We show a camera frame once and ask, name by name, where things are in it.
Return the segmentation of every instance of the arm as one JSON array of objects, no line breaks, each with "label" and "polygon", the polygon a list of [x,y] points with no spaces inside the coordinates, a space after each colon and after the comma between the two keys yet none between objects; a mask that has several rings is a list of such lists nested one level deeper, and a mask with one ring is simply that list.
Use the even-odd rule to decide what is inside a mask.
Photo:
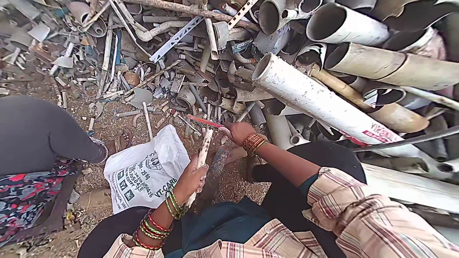
[{"label": "arm", "polygon": [[[239,146],[242,146],[247,137],[255,133],[248,123],[225,123],[225,126],[226,128],[219,128],[219,130]],[[318,165],[268,142],[263,143],[255,153],[279,171],[295,187],[317,174],[320,169]]]},{"label": "arm", "polygon": [[[198,156],[193,156],[191,158],[190,164],[188,164],[188,166],[185,168],[177,184],[174,187],[174,194],[175,194],[175,197],[179,205],[185,204],[188,201],[188,198],[199,187],[202,187],[203,182],[201,181],[201,178],[207,172],[207,169],[209,168],[209,166],[205,165],[200,168],[197,168],[197,158]],[[169,203],[169,206],[174,212],[172,203],[168,199],[166,199],[151,214],[151,218],[160,227],[169,229],[172,222],[174,221],[174,218],[172,214],[169,212],[166,202]],[[149,225],[153,228],[158,229],[151,223],[149,223]],[[164,241],[161,239],[150,238],[146,234],[144,234],[141,230],[138,230],[137,236],[140,242],[148,246],[153,246],[153,247],[161,246],[162,242]],[[118,257],[121,254],[120,252],[123,251],[123,248],[120,248],[120,245],[123,245],[123,243],[120,244],[117,239],[117,241],[112,245],[112,247],[110,248],[110,250],[104,257],[105,258]],[[132,239],[128,243],[126,243],[126,246],[129,248],[137,248],[134,240]],[[153,250],[142,249],[142,250],[136,251],[137,254],[141,253],[142,255],[145,255],[145,257],[153,257],[153,255],[156,254],[157,252],[161,252],[161,250],[159,249],[159,250],[153,251]],[[162,255],[156,254],[155,257],[162,257]]]},{"label": "arm", "polygon": [[338,236],[347,257],[458,257],[459,247],[419,215],[336,168],[321,168],[304,217]]}]

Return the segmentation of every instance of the hand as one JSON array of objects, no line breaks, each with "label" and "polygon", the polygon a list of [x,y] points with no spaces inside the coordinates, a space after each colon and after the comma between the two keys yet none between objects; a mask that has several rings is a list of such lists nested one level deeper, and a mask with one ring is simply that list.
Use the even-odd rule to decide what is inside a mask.
[{"label": "hand", "polygon": [[255,129],[248,123],[236,122],[236,123],[223,123],[226,127],[220,127],[218,130],[226,135],[230,140],[239,146],[242,146],[244,141],[253,133]]},{"label": "hand", "polygon": [[198,156],[193,155],[191,162],[183,171],[174,187],[174,194],[180,205],[185,204],[194,192],[201,192],[204,186],[205,174],[209,165],[197,168]]}]

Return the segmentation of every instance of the shirt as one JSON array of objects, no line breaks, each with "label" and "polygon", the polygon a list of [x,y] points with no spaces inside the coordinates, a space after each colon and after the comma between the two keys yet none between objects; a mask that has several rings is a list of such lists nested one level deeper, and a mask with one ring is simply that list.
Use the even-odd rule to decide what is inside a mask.
[{"label": "shirt", "polygon": [[[305,218],[333,231],[347,257],[459,257],[459,247],[433,229],[419,215],[388,197],[372,194],[366,184],[336,168],[321,168],[308,192],[311,209]],[[129,248],[132,239],[121,234],[104,258],[163,258],[161,250]],[[313,234],[291,232],[273,219],[246,243],[216,241],[185,258],[325,258]]]}]

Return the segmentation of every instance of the soil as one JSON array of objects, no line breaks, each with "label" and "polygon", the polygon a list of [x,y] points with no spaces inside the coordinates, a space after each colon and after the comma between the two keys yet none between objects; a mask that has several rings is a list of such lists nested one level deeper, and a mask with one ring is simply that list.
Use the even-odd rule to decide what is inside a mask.
[{"label": "soil", "polygon": [[[36,80],[30,83],[17,83],[14,85],[9,84],[7,87],[11,90],[10,95],[30,95],[52,103],[57,103],[56,91],[65,90],[69,96],[68,113],[87,131],[90,118],[96,117],[96,108],[90,108],[90,105],[95,103],[96,99],[83,95],[73,98],[69,88],[58,86],[52,83],[49,78],[45,78],[45,83],[38,83],[38,81],[43,80]],[[159,105],[162,102],[164,100],[156,100],[152,106]],[[137,119],[137,127],[133,127],[132,125],[134,116],[114,119],[116,113],[132,110],[135,110],[133,106],[124,104],[121,101],[107,102],[104,105],[103,113],[95,121],[94,135],[92,137],[109,141],[119,129],[128,128],[133,135],[133,145],[148,142],[149,135],[145,117],[142,116]],[[159,131],[154,128],[154,125],[161,117],[162,115],[151,115],[150,117],[153,136]],[[166,119],[166,122],[159,129],[167,124],[169,124],[169,119]],[[174,126],[188,154],[190,156],[197,155],[201,148],[202,137],[192,144],[190,139],[185,137],[185,125],[180,123]],[[216,151],[223,147],[221,144],[222,134],[217,131],[215,133],[216,136],[213,137],[207,157],[207,164],[209,165]],[[227,148],[231,148],[232,145],[234,144],[230,140],[224,144]],[[241,172],[245,173],[248,159],[249,157],[245,157],[224,167],[213,203],[225,201],[239,202],[244,196],[249,197],[259,204],[263,201],[269,188],[269,183],[251,184],[244,180]],[[82,175],[78,179],[75,190],[81,196],[78,202],[73,204],[73,209],[67,212],[65,218],[66,227],[63,231],[45,238],[0,248],[0,256],[4,258],[76,257],[78,249],[87,235],[99,222],[112,215],[112,201],[109,184],[103,176],[103,170],[95,165],[87,167],[85,175]]]}]

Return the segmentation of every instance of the white plastic sack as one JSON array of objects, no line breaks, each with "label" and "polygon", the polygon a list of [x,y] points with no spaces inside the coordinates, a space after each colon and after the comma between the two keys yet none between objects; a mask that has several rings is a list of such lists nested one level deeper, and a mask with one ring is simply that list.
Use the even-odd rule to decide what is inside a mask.
[{"label": "white plastic sack", "polygon": [[110,156],[104,177],[112,190],[113,213],[134,206],[157,208],[189,163],[188,153],[172,125],[161,129],[151,142]]}]

